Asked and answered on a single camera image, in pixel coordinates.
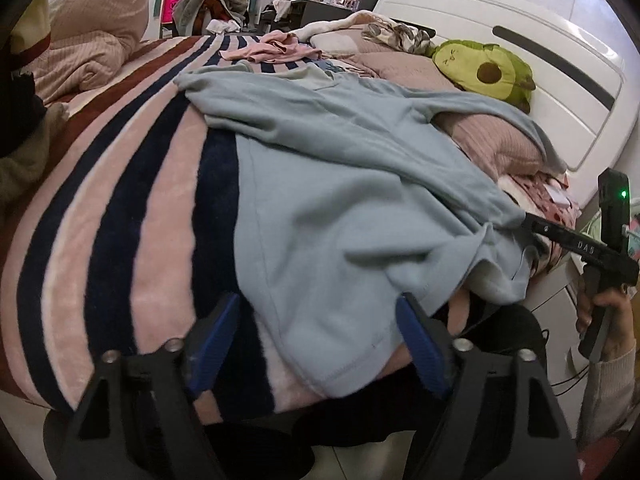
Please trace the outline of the right hand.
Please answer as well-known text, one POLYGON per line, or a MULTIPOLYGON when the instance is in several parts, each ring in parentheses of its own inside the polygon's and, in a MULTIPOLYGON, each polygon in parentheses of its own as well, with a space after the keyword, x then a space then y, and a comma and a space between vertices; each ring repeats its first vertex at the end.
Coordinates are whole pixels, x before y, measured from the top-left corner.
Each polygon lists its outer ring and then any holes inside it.
POLYGON ((576 330, 582 336, 592 323, 592 311, 595 307, 605 308, 612 314, 608 334, 606 335, 601 360, 614 361, 636 348, 634 336, 634 315, 630 299, 623 288, 609 288, 600 294, 589 297, 585 278, 578 281, 578 304, 576 307, 576 330))

